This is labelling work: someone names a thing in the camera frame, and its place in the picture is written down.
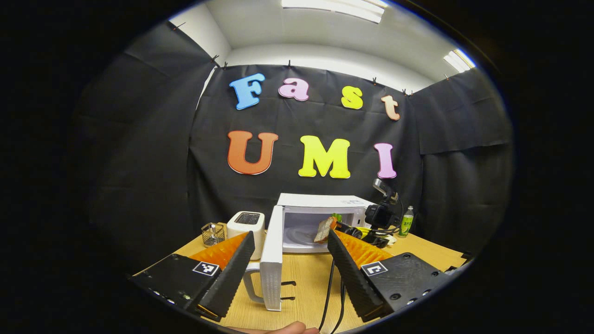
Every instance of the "ceiling light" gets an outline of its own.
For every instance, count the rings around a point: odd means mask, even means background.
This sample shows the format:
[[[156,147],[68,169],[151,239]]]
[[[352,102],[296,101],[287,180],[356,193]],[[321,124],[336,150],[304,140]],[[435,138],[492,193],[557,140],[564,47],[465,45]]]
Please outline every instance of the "ceiling light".
[[[444,57],[444,60],[454,67],[459,73],[468,71],[469,69],[475,67],[475,63],[473,63],[470,58],[468,58],[460,49],[450,51],[450,53]]]
[[[308,8],[339,12],[379,23],[385,8],[380,2],[383,3],[382,1],[364,0],[281,0],[281,5],[283,8]]]

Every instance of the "microwave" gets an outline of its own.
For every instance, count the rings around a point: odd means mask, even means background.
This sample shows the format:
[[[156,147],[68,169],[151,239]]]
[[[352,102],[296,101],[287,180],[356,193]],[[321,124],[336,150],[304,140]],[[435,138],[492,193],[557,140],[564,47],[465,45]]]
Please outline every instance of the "microwave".
[[[318,224],[337,213],[345,225],[369,228],[365,211],[372,204],[357,196],[281,193],[270,216],[260,262],[250,263],[243,277],[250,299],[269,311],[280,311],[283,253],[328,252],[327,244],[314,242]],[[254,292],[251,275],[255,272],[260,272],[262,296]]]

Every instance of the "plastic bottle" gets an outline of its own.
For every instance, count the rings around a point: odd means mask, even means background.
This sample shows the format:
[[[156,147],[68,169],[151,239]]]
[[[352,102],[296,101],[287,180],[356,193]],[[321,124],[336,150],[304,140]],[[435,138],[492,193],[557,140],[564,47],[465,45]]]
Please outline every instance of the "plastic bottle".
[[[405,215],[402,217],[402,223],[400,224],[400,230],[398,231],[398,237],[406,238],[408,232],[410,231],[410,226],[412,225],[412,219],[415,215],[412,213],[412,205],[409,206],[409,209],[405,212]]]

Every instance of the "wooden table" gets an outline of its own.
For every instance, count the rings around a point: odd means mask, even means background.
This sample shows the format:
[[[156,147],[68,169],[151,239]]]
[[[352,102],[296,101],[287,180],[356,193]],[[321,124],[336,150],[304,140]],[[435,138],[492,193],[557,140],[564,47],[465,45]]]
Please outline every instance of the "wooden table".
[[[202,236],[199,236],[178,249],[175,253],[183,256],[191,256],[203,249],[205,249],[205,246],[202,242]],[[412,234],[409,234],[406,238],[397,238],[396,243],[384,249],[394,255],[404,252],[413,253],[441,271],[446,271],[450,266],[460,267],[465,261],[465,259],[461,258],[462,253],[436,245]],[[322,312],[324,311],[331,263],[332,256],[330,253],[284,253],[282,281],[295,281],[297,282],[297,286],[283,286],[281,297],[296,297],[295,300],[283,301],[281,312],[268,311],[264,307],[264,304],[255,303],[248,297],[245,285],[241,283],[229,308],[227,317],[223,318],[218,324],[222,326],[274,330],[299,320],[305,323],[307,327],[319,326]],[[252,280],[254,281],[256,294],[261,296],[262,290],[259,275],[257,273],[253,274]],[[340,273],[335,268],[328,312],[321,334],[328,334],[332,331],[338,321],[339,314]],[[345,301],[345,315],[336,333],[353,329],[363,324],[365,323],[357,316],[347,296]]]

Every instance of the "ceiling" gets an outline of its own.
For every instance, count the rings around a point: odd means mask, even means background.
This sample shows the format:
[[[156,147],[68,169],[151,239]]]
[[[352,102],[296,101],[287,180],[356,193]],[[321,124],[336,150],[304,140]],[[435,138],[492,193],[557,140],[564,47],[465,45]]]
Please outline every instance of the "ceiling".
[[[280,0],[206,3],[232,49],[307,43],[384,58],[439,81],[457,71],[443,60],[456,47],[412,13],[388,7],[379,24],[335,12],[283,9]]]

